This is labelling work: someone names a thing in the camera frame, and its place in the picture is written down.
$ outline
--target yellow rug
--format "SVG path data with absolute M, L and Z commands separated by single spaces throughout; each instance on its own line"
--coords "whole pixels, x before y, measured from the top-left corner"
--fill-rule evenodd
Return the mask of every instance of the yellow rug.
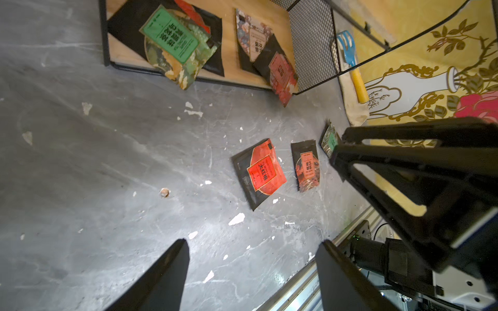
M 452 14 L 463 1 L 369 0 L 402 42 Z M 359 61 L 382 49 L 354 32 Z M 498 123 L 498 45 L 491 0 L 473 0 L 444 24 L 405 46 L 360 67 L 366 82 L 369 118 L 366 125 L 424 122 L 475 116 Z M 378 140 L 376 145 L 430 147 L 433 141 Z M 416 206 L 381 177 L 379 187 L 412 215 Z

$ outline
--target gray floor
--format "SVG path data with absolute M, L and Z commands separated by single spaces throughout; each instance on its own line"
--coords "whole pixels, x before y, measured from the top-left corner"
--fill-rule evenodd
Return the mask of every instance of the gray floor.
M 2 310 L 102 310 L 198 231 L 182 310 L 250 311 L 366 208 L 321 150 L 320 187 L 297 191 L 291 141 L 348 126 L 337 80 L 282 108 L 267 91 L 105 68 L 100 40 L 96 1 L 0 3 Z M 264 138 L 288 182 L 253 212 L 230 157 Z

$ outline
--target wooden board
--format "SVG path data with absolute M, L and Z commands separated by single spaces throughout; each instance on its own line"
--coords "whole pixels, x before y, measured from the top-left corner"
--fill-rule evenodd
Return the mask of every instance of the wooden board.
M 126 0 L 107 0 L 107 18 L 109 19 L 125 2 Z M 239 43 L 235 25 L 236 8 L 270 26 L 287 58 L 292 66 L 296 68 L 289 13 L 270 0 L 187 0 L 187 2 L 220 17 L 223 23 L 222 61 L 225 77 L 204 69 L 199 72 L 199 77 L 270 89 L 270 85 L 263 77 L 240 68 L 237 51 Z M 122 44 L 111 34 L 108 34 L 108 36 L 111 61 L 123 65 L 153 69 L 146 60 L 133 50 Z

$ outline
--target tea bag label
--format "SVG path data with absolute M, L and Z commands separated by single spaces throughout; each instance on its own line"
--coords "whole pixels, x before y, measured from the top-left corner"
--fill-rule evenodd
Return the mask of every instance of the tea bag label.
M 140 32 L 184 64 L 199 45 L 190 31 L 160 5 Z

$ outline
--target vase illustration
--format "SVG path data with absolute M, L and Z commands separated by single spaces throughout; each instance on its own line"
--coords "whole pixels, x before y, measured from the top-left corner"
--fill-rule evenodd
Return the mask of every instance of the vase illustration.
M 365 83 L 369 94 L 369 119 L 410 111 L 427 93 L 449 90 L 454 93 L 457 69 L 431 78 L 418 78 L 409 72 L 398 72 Z

